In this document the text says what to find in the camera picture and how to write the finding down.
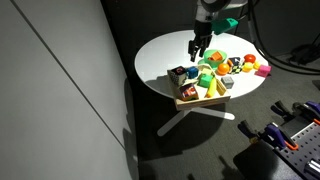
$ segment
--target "white wall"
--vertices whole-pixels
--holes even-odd
[[[14,4],[0,1],[0,179],[138,179],[131,92],[100,2],[16,1],[36,32]]]

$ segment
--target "red toy block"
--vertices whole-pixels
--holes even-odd
[[[267,77],[271,71],[271,66],[260,65],[258,71],[256,71],[255,75]]]

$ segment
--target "table base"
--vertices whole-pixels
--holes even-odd
[[[227,120],[234,120],[234,115],[227,112],[216,111],[213,109],[205,109],[205,108],[193,108],[191,110],[182,110],[173,118],[171,118],[165,125],[163,125],[157,132],[158,136],[164,136],[168,131],[170,131],[178,122],[180,122],[185,116],[187,116],[190,112],[197,112],[201,114],[206,114],[209,116],[220,117]]]

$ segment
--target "blue toy block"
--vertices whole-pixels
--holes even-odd
[[[199,70],[196,67],[190,67],[187,69],[187,74],[189,79],[194,79],[198,77]]]

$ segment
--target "toy block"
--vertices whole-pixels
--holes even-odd
[[[202,74],[198,85],[204,88],[209,88],[212,78],[213,76],[211,75]]]
[[[229,58],[227,63],[229,64],[230,67],[242,65],[241,59],[239,57]]]
[[[187,84],[179,88],[182,101],[199,99],[198,92],[193,84]]]
[[[222,77],[221,82],[227,89],[231,89],[234,84],[233,79],[231,77]]]
[[[255,75],[267,77],[271,71],[271,66],[260,65],[258,71],[256,71]]]
[[[229,74],[239,74],[242,71],[242,64],[240,57],[229,58],[227,64],[230,66]]]
[[[189,79],[194,79],[198,77],[199,70],[196,67],[190,67],[187,69],[187,74]]]
[[[207,74],[207,75],[211,75],[212,74],[212,70],[209,68],[203,68],[201,71],[201,74]]]
[[[242,66],[233,66],[230,68],[229,74],[239,74],[242,71]]]
[[[168,74],[173,84],[177,86],[181,86],[187,79],[187,71],[182,66],[170,70]]]
[[[213,53],[209,58],[209,60],[213,61],[221,61],[223,59],[222,55],[219,53],[219,51],[216,51]]]

